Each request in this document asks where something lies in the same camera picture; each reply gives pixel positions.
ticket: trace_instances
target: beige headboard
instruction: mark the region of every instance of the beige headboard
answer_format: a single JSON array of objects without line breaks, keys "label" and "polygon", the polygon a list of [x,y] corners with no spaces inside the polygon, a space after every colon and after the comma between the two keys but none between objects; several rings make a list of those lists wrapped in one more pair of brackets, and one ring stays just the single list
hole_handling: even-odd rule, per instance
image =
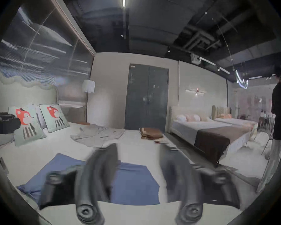
[{"label": "beige headboard", "polygon": [[230,114],[231,108],[230,107],[216,107],[215,105],[212,106],[212,119],[214,120],[220,114]]},{"label": "beige headboard", "polygon": [[37,81],[27,82],[20,76],[6,78],[0,73],[0,112],[8,107],[25,107],[29,103],[52,104],[58,101],[57,87],[43,86]]},{"label": "beige headboard", "polygon": [[170,119],[171,119],[171,123],[170,125],[172,125],[172,122],[174,119],[176,119],[176,117],[180,114],[197,114],[199,115],[201,118],[207,118],[208,115],[200,110],[197,110],[193,107],[179,107],[179,106],[173,106],[170,107]]}]

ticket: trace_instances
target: blue towel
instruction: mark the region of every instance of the blue towel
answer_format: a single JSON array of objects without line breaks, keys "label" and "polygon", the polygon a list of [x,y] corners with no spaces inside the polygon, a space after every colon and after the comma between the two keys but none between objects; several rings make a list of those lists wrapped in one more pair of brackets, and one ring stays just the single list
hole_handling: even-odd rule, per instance
[{"label": "blue towel", "polygon": [[45,165],[45,167],[43,167],[36,175],[33,176],[33,178],[31,178],[24,185],[17,186],[17,188],[38,203],[42,186],[46,181],[47,173],[52,171],[62,171],[71,166],[84,164],[84,161],[57,153],[56,156]]},{"label": "blue towel", "polygon": [[120,163],[111,190],[111,202],[124,205],[155,205],[159,185],[146,166]]}]

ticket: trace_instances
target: black bag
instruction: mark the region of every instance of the black bag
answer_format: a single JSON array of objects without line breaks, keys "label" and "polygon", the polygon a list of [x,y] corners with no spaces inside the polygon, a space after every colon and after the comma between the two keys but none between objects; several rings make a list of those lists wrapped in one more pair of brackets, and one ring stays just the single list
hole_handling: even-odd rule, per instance
[{"label": "black bag", "polygon": [[13,114],[8,114],[8,112],[0,112],[0,118],[0,134],[13,133],[21,126],[20,119]]}]

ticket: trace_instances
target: lamp shade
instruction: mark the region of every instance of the lamp shade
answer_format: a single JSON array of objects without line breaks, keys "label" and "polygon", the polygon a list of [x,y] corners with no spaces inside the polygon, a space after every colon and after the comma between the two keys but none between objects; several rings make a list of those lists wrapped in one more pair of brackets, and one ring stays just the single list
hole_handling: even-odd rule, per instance
[{"label": "lamp shade", "polygon": [[92,80],[84,80],[82,84],[82,90],[84,92],[94,92],[95,91],[95,82]]}]

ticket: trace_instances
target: brown folded cloth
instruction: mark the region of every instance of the brown folded cloth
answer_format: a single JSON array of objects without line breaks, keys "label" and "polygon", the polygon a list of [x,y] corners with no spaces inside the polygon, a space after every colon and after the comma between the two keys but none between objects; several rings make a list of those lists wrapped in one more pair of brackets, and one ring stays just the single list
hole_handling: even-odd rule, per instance
[{"label": "brown folded cloth", "polygon": [[142,139],[154,140],[163,137],[162,132],[155,128],[142,127],[140,128],[140,132]]}]

